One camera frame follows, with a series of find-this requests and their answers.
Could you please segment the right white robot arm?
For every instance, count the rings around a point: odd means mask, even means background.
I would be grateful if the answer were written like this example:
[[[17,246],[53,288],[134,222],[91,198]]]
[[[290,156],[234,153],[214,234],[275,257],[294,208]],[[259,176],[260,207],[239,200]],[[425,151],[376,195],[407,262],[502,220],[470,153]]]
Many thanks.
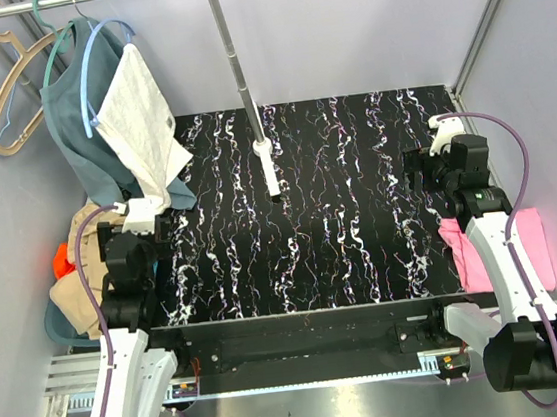
[[[523,247],[512,204],[490,183],[488,143],[479,135],[454,135],[442,148],[403,153],[408,188],[441,192],[461,232],[487,272],[497,318],[470,302],[448,305],[427,323],[438,346],[457,339],[480,354],[495,391],[557,389],[557,304],[543,287]]]

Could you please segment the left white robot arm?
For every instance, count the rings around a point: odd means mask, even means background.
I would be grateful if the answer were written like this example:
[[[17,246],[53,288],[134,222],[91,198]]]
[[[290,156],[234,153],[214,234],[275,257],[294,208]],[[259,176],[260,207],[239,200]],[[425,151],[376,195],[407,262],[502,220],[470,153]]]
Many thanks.
[[[156,265],[167,241],[168,221],[157,215],[146,229],[98,223],[105,264],[97,302],[100,365],[90,417],[159,417],[173,377],[190,368],[190,351],[175,343],[152,344]]]

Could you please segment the beige t shirt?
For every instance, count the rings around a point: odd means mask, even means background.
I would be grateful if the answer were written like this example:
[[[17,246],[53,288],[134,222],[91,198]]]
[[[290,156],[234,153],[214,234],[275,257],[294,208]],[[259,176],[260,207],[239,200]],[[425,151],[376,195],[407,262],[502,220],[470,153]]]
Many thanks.
[[[75,264],[75,245],[79,226],[86,217],[99,206],[95,203],[86,204],[71,219],[70,231],[67,239],[69,260]],[[102,284],[105,274],[108,272],[106,264],[100,261],[99,245],[96,224],[107,221],[112,224],[122,225],[125,217],[117,214],[115,210],[102,212],[93,218],[85,227],[80,241],[80,255],[82,271],[85,275],[90,290],[98,304],[102,302]],[[56,283],[49,290],[50,300],[56,304],[65,318],[72,324],[78,334],[87,334],[90,340],[99,340],[101,336],[98,316],[87,296],[86,290],[80,281],[80,275],[76,270],[71,272]]]

